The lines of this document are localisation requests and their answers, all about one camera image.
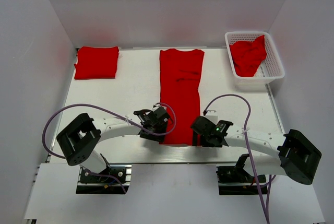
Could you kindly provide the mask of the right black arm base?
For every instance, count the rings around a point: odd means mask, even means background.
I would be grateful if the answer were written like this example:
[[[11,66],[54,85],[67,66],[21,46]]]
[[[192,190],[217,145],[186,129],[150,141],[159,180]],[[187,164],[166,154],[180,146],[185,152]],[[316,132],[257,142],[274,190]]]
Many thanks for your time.
[[[255,178],[234,166],[217,166],[220,196],[258,195]]]

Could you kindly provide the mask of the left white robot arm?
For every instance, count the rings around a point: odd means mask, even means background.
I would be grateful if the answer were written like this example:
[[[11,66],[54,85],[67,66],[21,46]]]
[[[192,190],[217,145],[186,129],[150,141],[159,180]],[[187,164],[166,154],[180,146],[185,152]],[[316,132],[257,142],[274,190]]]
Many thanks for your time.
[[[155,105],[151,110],[134,111],[129,116],[93,119],[88,113],[74,118],[57,135],[57,142],[69,166],[81,166],[92,172],[100,182],[110,177],[107,159],[95,151],[98,143],[117,137],[139,136],[162,142],[169,123],[175,121],[166,106]]]

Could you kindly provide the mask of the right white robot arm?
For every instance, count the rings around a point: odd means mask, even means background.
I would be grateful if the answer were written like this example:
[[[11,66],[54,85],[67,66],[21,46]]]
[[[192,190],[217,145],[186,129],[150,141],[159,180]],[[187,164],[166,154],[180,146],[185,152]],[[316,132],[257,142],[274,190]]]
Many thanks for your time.
[[[285,175],[295,182],[313,183],[322,154],[300,131],[291,129],[287,134],[243,130],[230,121],[212,122],[197,117],[191,125],[200,136],[202,146],[243,147],[261,154],[241,155],[237,161],[236,177],[249,181],[254,175]]]

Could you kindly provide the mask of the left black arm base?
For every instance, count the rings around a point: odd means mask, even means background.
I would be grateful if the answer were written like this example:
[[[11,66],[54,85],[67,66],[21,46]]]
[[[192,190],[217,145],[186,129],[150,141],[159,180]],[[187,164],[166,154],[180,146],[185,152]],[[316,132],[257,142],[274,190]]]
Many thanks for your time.
[[[96,176],[80,168],[76,186],[76,194],[93,195],[125,195],[130,186],[132,166],[111,165],[102,174],[107,176]]]

